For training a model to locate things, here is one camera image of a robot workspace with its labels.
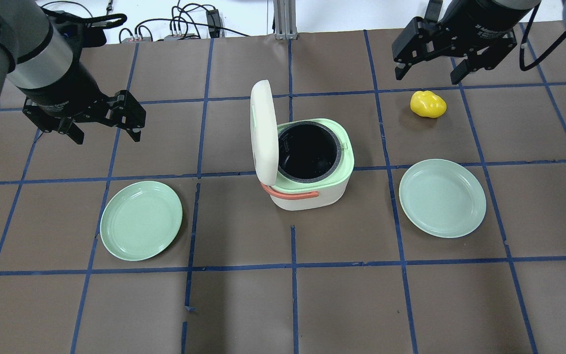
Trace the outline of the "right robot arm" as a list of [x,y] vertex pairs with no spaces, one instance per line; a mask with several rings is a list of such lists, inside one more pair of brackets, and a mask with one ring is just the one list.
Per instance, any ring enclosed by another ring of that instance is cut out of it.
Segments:
[[452,0],[442,10],[442,0],[430,0],[423,17],[407,23],[392,44],[395,77],[402,80],[413,65],[436,58],[462,58],[450,73],[456,85],[468,74],[495,69],[514,49],[519,49],[519,69],[531,70],[566,40],[564,31],[531,63],[525,61],[529,33],[539,0]]

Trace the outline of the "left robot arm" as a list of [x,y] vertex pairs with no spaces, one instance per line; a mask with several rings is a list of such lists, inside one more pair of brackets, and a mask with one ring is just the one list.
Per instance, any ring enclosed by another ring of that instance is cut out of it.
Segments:
[[79,123],[125,130],[140,141],[146,111],[128,91],[108,96],[81,63],[83,48],[106,43],[105,29],[126,14],[81,18],[44,9],[33,0],[0,0],[0,95],[9,81],[25,95],[23,114],[41,131],[82,144]]

